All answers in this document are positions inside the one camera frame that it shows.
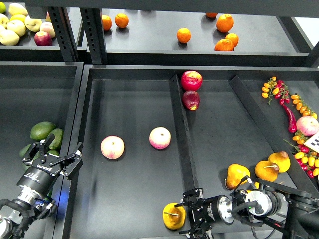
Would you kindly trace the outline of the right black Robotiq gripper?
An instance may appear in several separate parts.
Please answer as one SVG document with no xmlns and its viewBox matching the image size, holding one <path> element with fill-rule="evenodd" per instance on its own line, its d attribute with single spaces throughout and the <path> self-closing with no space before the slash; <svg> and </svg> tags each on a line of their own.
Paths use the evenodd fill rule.
<svg viewBox="0 0 319 239">
<path fill-rule="evenodd" d="M 194 188 L 182 194 L 180 203 L 175 208 L 190 208 L 190 229 L 179 231 L 185 236 L 211 236 L 211 229 L 223 225 L 232 225 L 232 201 L 225 195 L 203 198 L 203 189 Z"/>
</svg>

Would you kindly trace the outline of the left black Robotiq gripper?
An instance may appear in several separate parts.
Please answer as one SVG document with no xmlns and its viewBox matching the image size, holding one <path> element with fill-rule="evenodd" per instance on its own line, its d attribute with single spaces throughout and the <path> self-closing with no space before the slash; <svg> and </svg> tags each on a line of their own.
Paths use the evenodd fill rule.
<svg viewBox="0 0 319 239">
<path fill-rule="evenodd" d="M 21 160 L 24 166 L 29 168 L 16 185 L 23 189 L 29 188 L 39 197 L 47 196 L 60 174 L 67 180 L 72 180 L 83 165 L 83 143 L 79 142 L 67 156 L 58 157 L 47 153 L 54 138 L 55 136 L 50 134 L 47 139 L 32 143 L 33 159 Z"/>
</svg>

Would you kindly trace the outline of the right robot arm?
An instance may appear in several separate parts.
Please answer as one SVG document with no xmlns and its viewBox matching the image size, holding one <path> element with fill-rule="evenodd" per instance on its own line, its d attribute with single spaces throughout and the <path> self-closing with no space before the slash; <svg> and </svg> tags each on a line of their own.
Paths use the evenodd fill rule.
<svg viewBox="0 0 319 239">
<path fill-rule="evenodd" d="M 252 191 L 236 187 L 229 197 L 204 198 L 203 189 L 184 192 L 181 203 L 190 211 L 190 229 L 183 231 L 191 239 L 212 238 L 214 226 L 240 221 L 251 229 L 268 225 L 282 233 L 284 239 L 317 239 L 319 237 L 319 200 L 310 193 L 259 179 L 256 187 L 249 176 Z"/>
</svg>

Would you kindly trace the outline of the yellow pear behind right arm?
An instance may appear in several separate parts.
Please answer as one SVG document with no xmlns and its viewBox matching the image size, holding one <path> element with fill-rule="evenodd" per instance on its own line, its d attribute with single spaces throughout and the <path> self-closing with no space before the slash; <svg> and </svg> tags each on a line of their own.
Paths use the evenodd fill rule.
<svg viewBox="0 0 319 239">
<path fill-rule="evenodd" d="M 255 175 L 259 179 L 274 182 L 278 178 L 279 166 L 270 161 L 260 161 L 255 166 Z"/>
</svg>

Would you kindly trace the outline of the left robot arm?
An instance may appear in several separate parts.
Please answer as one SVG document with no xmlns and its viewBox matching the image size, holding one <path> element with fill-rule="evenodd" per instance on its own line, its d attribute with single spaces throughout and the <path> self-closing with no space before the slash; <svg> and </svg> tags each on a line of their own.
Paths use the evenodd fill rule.
<svg viewBox="0 0 319 239">
<path fill-rule="evenodd" d="M 10 216 L 0 218 L 2 239 L 22 239 L 34 221 L 52 215 L 57 205 L 49 193 L 57 178 L 64 176 L 72 180 L 82 167 L 82 143 L 72 153 L 57 156 L 48 152 L 54 140 L 55 135 L 50 133 L 47 139 L 31 144 L 25 152 L 22 162 L 28 168 L 17 183 L 21 193 L 16 199 L 0 201 L 1 207 L 12 209 Z"/>
</svg>

